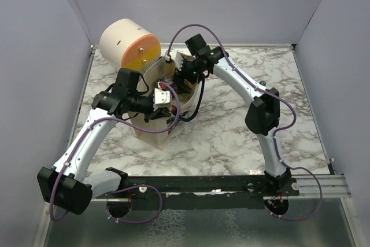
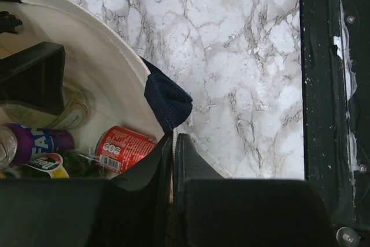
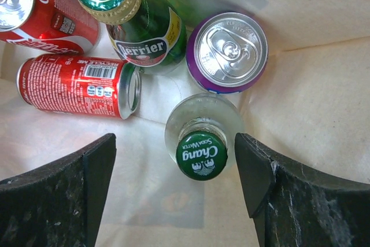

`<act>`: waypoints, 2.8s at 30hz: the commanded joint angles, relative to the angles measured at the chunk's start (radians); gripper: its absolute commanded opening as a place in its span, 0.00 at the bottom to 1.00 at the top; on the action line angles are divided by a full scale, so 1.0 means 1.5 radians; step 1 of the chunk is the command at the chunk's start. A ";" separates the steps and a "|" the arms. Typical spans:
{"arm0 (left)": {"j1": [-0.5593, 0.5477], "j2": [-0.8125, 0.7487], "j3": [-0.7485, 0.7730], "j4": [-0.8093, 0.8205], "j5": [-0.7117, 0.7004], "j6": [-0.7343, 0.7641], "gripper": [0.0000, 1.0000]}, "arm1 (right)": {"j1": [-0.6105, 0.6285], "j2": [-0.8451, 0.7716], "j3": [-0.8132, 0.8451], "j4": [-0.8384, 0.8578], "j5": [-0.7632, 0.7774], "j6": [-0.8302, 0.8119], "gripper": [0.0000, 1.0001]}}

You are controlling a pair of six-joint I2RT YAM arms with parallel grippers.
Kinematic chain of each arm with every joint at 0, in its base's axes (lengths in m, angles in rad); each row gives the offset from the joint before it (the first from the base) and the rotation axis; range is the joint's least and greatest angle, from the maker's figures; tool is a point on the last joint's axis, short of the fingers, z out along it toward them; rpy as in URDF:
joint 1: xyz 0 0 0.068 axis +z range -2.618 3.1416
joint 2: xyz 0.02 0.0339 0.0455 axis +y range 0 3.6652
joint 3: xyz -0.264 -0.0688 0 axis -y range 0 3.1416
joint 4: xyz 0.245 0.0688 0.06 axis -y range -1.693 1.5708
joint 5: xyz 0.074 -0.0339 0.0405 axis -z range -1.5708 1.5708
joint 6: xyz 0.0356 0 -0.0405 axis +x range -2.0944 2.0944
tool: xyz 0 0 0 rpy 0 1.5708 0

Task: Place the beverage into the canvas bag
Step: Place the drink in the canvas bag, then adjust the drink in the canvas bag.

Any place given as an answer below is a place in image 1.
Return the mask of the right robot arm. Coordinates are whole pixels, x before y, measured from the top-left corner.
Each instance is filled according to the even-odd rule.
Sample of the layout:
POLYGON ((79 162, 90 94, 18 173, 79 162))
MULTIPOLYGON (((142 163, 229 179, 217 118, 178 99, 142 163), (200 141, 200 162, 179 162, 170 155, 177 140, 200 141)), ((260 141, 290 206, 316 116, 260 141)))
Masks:
POLYGON ((186 46, 195 60, 189 61, 169 47, 165 53, 166 62, 174 62, 179 73, 192 80, 208 71, 240 95, 249 107, 245 124, 256 134, 264 156, 265 188, 269 194, 278 196, 285 191, 291 178, 291 172, 282 160, 278 137, 282 100, 279 92, 254 81, 229 58, 222 45, 211 49, 200 34, 187 40, 186 46))

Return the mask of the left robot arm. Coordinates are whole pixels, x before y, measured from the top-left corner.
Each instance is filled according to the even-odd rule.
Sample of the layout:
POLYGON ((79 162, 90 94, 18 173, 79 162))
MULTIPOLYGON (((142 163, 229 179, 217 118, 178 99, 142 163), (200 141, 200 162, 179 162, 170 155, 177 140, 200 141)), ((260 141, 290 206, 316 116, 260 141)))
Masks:
POLYGON ((121 68, 111 89, 94 97, 88 118, 69 148, 51 168, 43 167, 39 171, 37 180, 44 200, 49 203, 52 221, 62 219, 55 216, 55 207, 80 215, 95 197, 111 193, 119 198, 126 194, 125 173, 106 169, 86 178, 86 172, 103 140, 117 123, 152 132, 123 120, 123 114, 135 112, 148 116, 160 108, 170 108, 173 102, 176 108, 180 107, 176 91, 167 83, 158 82, 152 96, 147 90, 138 91, 138 83, 143 79, 140 72, 121 68))

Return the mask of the beige canvas tote bag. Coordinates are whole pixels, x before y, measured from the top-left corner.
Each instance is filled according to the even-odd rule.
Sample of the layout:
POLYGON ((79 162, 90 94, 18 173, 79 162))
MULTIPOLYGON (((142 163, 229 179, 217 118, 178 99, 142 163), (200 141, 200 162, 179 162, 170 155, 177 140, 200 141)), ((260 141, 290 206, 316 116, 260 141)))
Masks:
MULTIPOLYGON (((151 65, 146 69, 146 72, 143 74, 144 80, 141 80, 138 83, 137 89, 139 91, 144 91, 146 89, 146 85, 148 85, 149 91, 148 93, 146 93, 146 95, 149 97, 153 97, 154 89, 157 87, 158 82, 162 82, 163 77, 166 75, 173 76, 175 74, 175 71, 176 67, 174 63, 167 64, 164 58, 160 58, 157 61, 151 63, 151 65)), ((174 88, 179 96, 180 115, 188 118, 195 108, 195 103, 197 102, 196 95, 201 85, 199 83, 191 84, 187 80, 185 80, 185 83, 189 87, 191 87, 190 93, 178 93, 174 83, 170 86, 174 88)), ((150 120, 148 123, 145 123, 144 115, 140 113, 137 115, 137 117, 131 119, 131 123, 146 130, 158 131, 164 130, 169 127, 172 124, 174 118, 175 116, 172 115, 169 118, 150 120)), ((175 126, 170 128, 168 131, 159 134, 147 133, 136 129, 135 134, 136 137, 141 141, 149 143, 159 149, 163 149, 169 141, 170 133, 174 129, 175 126)))

